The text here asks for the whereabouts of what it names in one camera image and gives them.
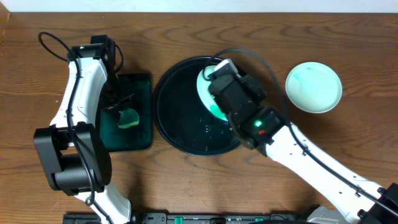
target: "cable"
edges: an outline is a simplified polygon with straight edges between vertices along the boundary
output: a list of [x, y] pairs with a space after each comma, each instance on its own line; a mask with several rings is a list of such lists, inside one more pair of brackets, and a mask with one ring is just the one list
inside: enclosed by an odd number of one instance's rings
[[119, 51], [119, 53], [120, 53], [120, 57], [122, 58], [122, 60], [121, 60], [121, 62], [120, 62], [120, 64], [119, 64], [119, 66], [118, 66], [117, 69], [115, 69], [115, 71], [114, 71], [115, 73], [118, 73], [118, 72], [120, 71], [120, 69], [122, 69], [122, 67], [123, 67], [124, 57], [123, 57], [122, 51], [120, 50], [119, 45], [115, 44], [115, 47], [118, 49], [118, 51]]
[[[262, 59], [258, 54], [250, 51], [250, 50], [246, 50], [246, 49], [240, 49], [240, 48], [234, 48], [234, 49], [226, 49], [226, 50], [222, 50], [216, 54], [214, 54], [213, 56], [211, 56], [209, 58], [209, 60], [207, 61], [207, 63], [205, 64], [205, 68], [210, 64], [210, 62], [215, 58], [218, 57], [222, 54], [225, 53], [229, 53], [229, 52], [241, 52], [244, 54], [248, 54], [251, 57], [255, 58], [257, 61], [259, 61], [262, 66], [269, 72], [269, 74], [271, 75], [275, 86], [277, 87], [278, 90], [278, 94], [279, 94], [279, 100], [280, 103], [282, 104], [282, 108], [283, 108], [283, 112], [284, 112], [284, 118], [285, 118], [285, 122], [286, 122], [286, 126], [289, 128], [289, 131], [292, 135], [292, 137], [294, 138], [294, 140], [296, 141], [296, 143], [301, 147], [301, 149], [303, 150], [304, 154], [307, 154], [308, 156], [310, 156], [318, 165], [320, 165], [322, 168], [324, 168], [325, 170], [327, 170], [330, 174], [334, 175], [337, 179], [339, 179], [340, 181], [342, 181], [343, 183], [345, 183], [346, 185], [348, 185], [349, 187], [351, 187], [352, 189], [354, 189], [356, 191], [356, 193], [361, 194], [363, 196], [365, 196], [366, 198], [370, 199], [372, 202], [378, 204], [380, 207], [382, 207], [383, 209], [387, 210], [388, 212], [392, 213], [393, 215], [395, 215], [396, 217], [398, 217], [398, 213], [393, 211], [392, 209], [390, 209], [389, 207], [385, 206], [383, 203], [379, 202], [377, 200], [376, 197], [374, 197], [373, 195], [367, 193], [365, 190], [363, 190], [361, 187], [358, 187], [356, 185], [354, 185], [353, 183], [351, 183], [349, 180], [347, 180], [345, 177], [343, 177], [342, 175], [340, 175], [339, 173], [337, 173], [336, 171], [334, 171], [332, 168], [328, 167], [325, 163], [323, 163], [321, 160], [319, 160], [316, 156], [314, 156], [309, 150], [307, 146], [304, 146], [300, 140], [298, 139], [298, 137], [296, 136], [296, 134], [293, 131], [292, 128], [292, 123], [289, 120], [289, 112], [287, 109], [287, 104], [285, 102], [285, 98], [284, 98], [284, 94], [283, 91], [279, 85], [278, 79], [274, 73], [274, 71], [272, 71], [271, 67], [268, 65], [268, 63]], [[202, 73], [203, 78], [205, 80], [210, 80], [207, 79], [207, 77], [205, 77], [205, 73]]]
[[44, 47], [45, 50], [47, 50], [48, 52], [50, 52], [52, 55], [56, 56], [57, 58], [63, 60], [64, 62], [68, 62], [68, 60], [67, 60], [66, 58], [63, 58], [63, 57], [57, 55], [56, 53], [54, 53], [52, 50], [50, 50], [50, 49], [44, 44], [44, 42], [43, 42], [43, 40], [42, 40], [42, 35], [43, 35], [43, 34], [48, 35], [48, 36], [54, 38], [55, 40], [57, 40], [57, 39], [60, 40], [58, 37], [56, 37], [56, 36], [54, 36], [54, 35], [52, 35], [52, 34], [50, 34], [50, 33], [48, 33], [48, 32], [41, 32], [41, 33], [39, 33], [39, 42], [40, 42], [40, 44], [42, 45], [42, 47]]
[[286, 220], [286, 218], [283, 217], [282, 215], [274, 214], [274, 215], [270, 216], [270, 218], [274, 218], [274, 217], [279, 217], [279, 218], [281, 218], [281, 220]]
[[113, 224], [111, 217], [108, 214], [106, 214], [105, 211], [102, 210], [102, 208], [96, 202], [94, 202], [93, 205], [103, 216], [105, 216], [105, 219], [109, 224]]
[[103, 216], [106, 217], [108, 223], [113, 224], [112, 221], [110, 220], [109, 215], [107, 215], [107, 214], [105, 213], [105, 211], [102, 210], [101, 207], [95, 202], [95, 190], [94, 190], [94, 184], [93, 184], [93, 177], [92, 177], [91, 174], [90, 174], [90, 170], [89, 170], [89, 168], [88, 168], [87, 161], [86, 161], [86, 159], [85, 159], [85, 157], [84, 157], [84, 155], [83, 155], [83, 153], [82, 153], [82, 151], [81, 151], [81, 149], [80, 149], [80, 146], [79, 146], [79, 144], [78, 144], [78, 141], [77, 141], [78, 138], [77, 138], [77, 136], [75, 135], [75, 132], [74, 132], [73, 129], [72, 129], [72, 124], [71, 124], [71, 120], [72, 120], [72, 114], [71, 114], [71, 112], [72, 112], [72, 106], [73, 106], [72, 104], [73, 104], [73, 99], [75, 98], [75, 95], [76, 95], [76, 91], [77, 91], [77, 87], [78, 87], [78, 84], [79, 84], [79, 80], [80, 80], [80, 78], [81, 78], [81, 75], [80, 75], [80, 66], [79, 66], [78, 60], [77, 60], [77, 58], [76, 58], [76, 55], [70, 50], [70, 48], [69, 48], [61, 39], [59, 39], [58, 37], [56, 37], [56, 36], [54, 36], [53, 34], [50, 34], [50, 33], [48, 33], [48, 32], [40, 32], [40, 33], [39, 33], [39, 36], [38, 36], [40, 44], [44, 47], [44, 49], [46, 49], [46, 50], [47, 50], [48, 52], [50, 52], [52, 55], [56, 56], [57, 58], [59, 58], [59, 59], [61, 59], [61, 60], [64, 60], [64, 61], [68, 62], [68, 60], [66, 60], [66, 59], [62, 58], [61, 56], [59, 56], [59, 55], [55, 54], [54, 52], [52, 52], [52, 51], [43, 43], [43, 40], [42, 40], [42, 36], [43, 36], [43, 35], [47, 35], [47, 36], [49, 36], [49, 37], [55, 39], [57, 42], [59, 42], [59, 43], [68, 51], [69, 56], [72, 58], [72, 61], [74, 61], [75, 65], [76, 65], [76, 81], [75, 81], [75, 84], [74, 84], [74, 86], [73, 86], [73, 89], [72, 89], [70, 98], [69, 98], [68, 108], [67, 108], [67, 112], [66, 112], [66, 113], [67, 113], [68, 132], [70, 133], [70, 137], [71, 137], [71, 139], [72, 139], [73, 144], [75, 145], [76, 151], [77, 151], [77, 153], [78, 153], [78, 155], [79, 155], [79, 157], [80, 157], [80, 160], [81, 160], [81, 164], [83, 165], [83, 167], [84, 167], [84, 169], [85, 169], [85, 171], [86, 171], [86, 174], [87, 174], [87, 176], [88, 176], [88, 181], [89, 181], [89, 183], [90, 183], [90, 190], [91, 190], [91, 193], [90, 193], [90, 196], [85, 200], [85, 203], [86, 203], [87, 206], [94, 205], [94, 206], [97, 208], [97, 210], [98, 210]]

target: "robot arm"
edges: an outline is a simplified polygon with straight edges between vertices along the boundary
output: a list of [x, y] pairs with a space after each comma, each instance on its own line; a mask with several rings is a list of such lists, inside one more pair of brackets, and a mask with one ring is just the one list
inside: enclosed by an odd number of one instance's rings
[[[131, 219], [131, 203], [111, 182], [111, 158], [95, 129], [97, 110], [117, 108], [120, 103], [118, 78], [114, 71], [115, 46], [108, 36], [97, 35], [91, 37], [90, 45], [72, 48], [81, 69], [81, 80], [72, 103], [72, 130], [93, 178], [96, 197], [91, 208], [104, 224], [128, 223]], [[72, 61], [69, 70], [69, 80], [60, 108], [49, 128], [36, 130], [34, 143], [51, 188], [85, 201], [91, 192], [80, 155], [62, 154], [68, 146], [73, 145], [66, 116], [77, 73]]]
[[[398, 217], [360, 194], [366, 192], [383, 205], [398, 208], [397, 185], [392, 184], [389, 193], [379, 184], [371, 182], [314, 145], [294, 124], [276, 110], [263, 107], [260, 101], [266, 93], [253, 77], [237, 75], [232, 61], [226, 59], [214, 68], [207, 78], [211, 98], [226, 115], [231, 129], [241, 143], [257, 148], [262, 154], [286, 166], [324, 195], [342, 214], [348, 223], [397, 223]], [[307, 153], [315, 156], [324, 165], [344, 177], [352, 186], [322, 167], [297, 144], [290, 132], [293, 129], [297, 139], [307, 147]]]
[[[303, 144], [308, 146], [311, 153], [323, 161], [328, 167], [332, 168], [358, 187], [361, 187], [366, 192], [372, 194], [374, 197], [379, 198], [381, 196], [377, 191], [381, 188], [379, 184], [371, 182], [349, 170], [343, 164], [314, 145], [314, 143], [303, 135], [296, 125], [293, 124], [292, 127], [297, 137]], [[274, 140], [274, 142], [265, 147], [267, 156], [295, 172], [313, 188], [319, 191], [337, 208], [348, 223], [359, 222], [360, 217], [358, 216], [358, 212], [360, 210], [367, 212], [374, 205], [374, 202], [370, 199], [358, 195], [354, 189], [330, 174], [311, 157], [305, 155], [292, 137], [287, 126], [284, 126], [274, 134], [272, 140]]]
[[[108, 73], [101, 59], [93, 57], [78, 58], [81, 68], [81, 80], [78, 84], [75, 99], [72, 106], [72, 125], [79, 122], [93, 124], [95, 126], [95, 117], [98, 107], [98, 101], [102, 87], [104, 86]], [[76, 80], [76, 65], [69, 63], [69, 80], [65, 94], [63, 95], [61, 106], [51, 121], [50, 125], [57, 128], [67, 127], [66, 110]]]

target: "green connector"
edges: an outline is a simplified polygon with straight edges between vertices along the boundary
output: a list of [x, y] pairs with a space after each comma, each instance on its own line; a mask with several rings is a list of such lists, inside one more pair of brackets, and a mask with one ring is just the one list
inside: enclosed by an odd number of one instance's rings
[[174, 224], [182, 224], [183, 219], [182, 217], [175, 217], [174, 218]]

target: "green sponge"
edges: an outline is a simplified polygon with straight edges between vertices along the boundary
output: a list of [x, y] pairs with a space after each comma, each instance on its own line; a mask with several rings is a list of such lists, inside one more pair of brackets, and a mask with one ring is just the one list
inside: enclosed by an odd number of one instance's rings
[[128, 108], [120, 112], [120, 120], [118, 127], [121, 129], [130, 128], [131, 126], [136, 126], [139, 124], [139, 115], [137, 111]]

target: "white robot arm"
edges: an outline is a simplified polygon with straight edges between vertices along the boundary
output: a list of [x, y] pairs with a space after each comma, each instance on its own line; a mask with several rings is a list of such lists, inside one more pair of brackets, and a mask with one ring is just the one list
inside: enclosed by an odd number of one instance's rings
[[[104, 86], [108, 73], [101, 59], [93, 57], [78, 58], [81, 70], [81, 78], [75, 93], [75, 100], [72, 104], [72, 126], [79, 122], [93, 124], [95, 126], [95, 117], [98, 107], [98, 100], [102, 87]], [[63, 95], [61, 106], [51, 121], [50, 125], [56, 125], [57, 128], [67, 127], [66, 110], [73, 86], [76, 80], [76, 65], [69, 63], [69, 80], [65, 94]]]
[[[381, 196], [377, 191], [381, 187], [379, 184], [369, 181], [349, 170], [312, 143], [296, 125], [293, 124], [292, 127], [296, 136], [303, 144], [308, 146], [308, 150], [328, 167], [374, 197], [379, 198]], [[354, 189], [337, 179], [311, 157], [305, 155], [292, 137], [287, 126], [284, 126], [274, 134], [272, 140], [274, 142], [265, 147], [267, 156], [295, 172], [319, 191], [336, 207], [348, 223], [356, 224], [359, 222], [360, 217], [358, 216], [358, 212], [360, 210], [367, 212], [374, 205], [374, 202], [370, 199], [358, 195]]]
[[[75, 197], [85, 201], [89, 196], [90, 192], [81, 192]], [[101, 218], [102, 224], [124, 224], [131, 221], [131, 202], [121, 195], [112, 181], [105, 186], [104, 192], [95, 195], [95, 201], [96, 205], [91, 205], [90, 208]]]

